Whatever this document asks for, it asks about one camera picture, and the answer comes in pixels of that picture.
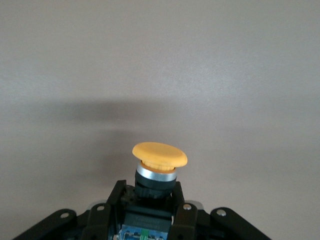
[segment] green component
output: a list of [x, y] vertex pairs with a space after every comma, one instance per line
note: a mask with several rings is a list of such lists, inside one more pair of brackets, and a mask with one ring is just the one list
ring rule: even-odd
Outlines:
[[148, 240], [149, 230], [142, 229], [140, 234], [140, 240]]

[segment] gray wall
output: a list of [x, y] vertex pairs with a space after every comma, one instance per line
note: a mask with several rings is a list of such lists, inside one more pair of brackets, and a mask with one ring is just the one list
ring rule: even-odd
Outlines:
[[186, 199], [320, 239], [320, 1], [1, 1], [0, 233], [181, 148]]

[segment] metal screw head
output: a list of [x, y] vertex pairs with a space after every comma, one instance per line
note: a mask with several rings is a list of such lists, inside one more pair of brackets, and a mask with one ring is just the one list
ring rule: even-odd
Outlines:
[[223, 210], [223, 209], [218, 209], [218, 210], [216, 211], [216, 214], [218, 214], [218, 215], [221, 216], [221, 217], [224, 217], [224, 216], [227, 215], [226, 211]]
[[69, 217], [69, 213], [68, 212], [64, 212], [64, 213], [62, 213], [61, 215], [60, 215], [60, 218], [62, 218], [62, 219], [65, 219], [65, 218], [67, 218], [67, 217]]
[[183, 205], [183, 209], [184, 209], [184, 210], [190, 210], [191, 208], [192, 208], [192, 207], [191, 207], [190, 204], [187, 204], [187, 203], [186, 203], [186, 204]]

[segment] button cap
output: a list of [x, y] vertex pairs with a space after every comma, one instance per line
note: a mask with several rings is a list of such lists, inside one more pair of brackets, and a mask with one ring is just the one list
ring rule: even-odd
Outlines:
[[141, 142], [134, 146], [132, 153], [142, 163], [160, 172], [169, 172], [187, 164], [186, 154], [180, 149], [159, 142]]

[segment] black mounting frame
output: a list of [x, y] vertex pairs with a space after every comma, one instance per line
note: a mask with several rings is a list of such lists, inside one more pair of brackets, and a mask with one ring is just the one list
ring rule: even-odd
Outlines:
[[126, 180], [116, 182], [106, 202], [78, 216], [70, 209], [58, 210], [13, 240], [113, 240], [128, 216], [141, 224], [152, 217], [159, 228], [170, 221], [167, 240], [271, 240], [229, 208], [208, 214], [186, 203], [178, 181], [166, 199], [141, 199]]

